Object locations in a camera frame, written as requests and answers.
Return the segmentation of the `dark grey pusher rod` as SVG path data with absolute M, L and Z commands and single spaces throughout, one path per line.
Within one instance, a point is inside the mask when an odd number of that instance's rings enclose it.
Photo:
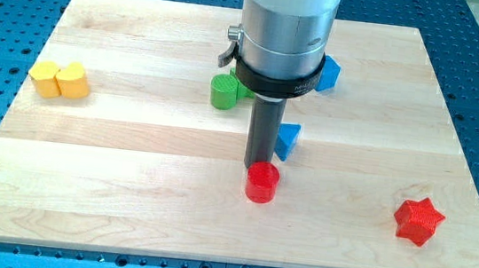
M 246 168 L 256 162 L 271 162 L 286 102 L 261 95 L 255 97 L 244 157 Z

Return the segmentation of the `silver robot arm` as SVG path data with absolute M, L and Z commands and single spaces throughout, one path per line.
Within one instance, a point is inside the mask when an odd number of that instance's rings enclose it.
M 244 0 L 217 62 L 255 94 L 245 166 L 271 161 L 287 100 L 316 89 L 340 1 Z

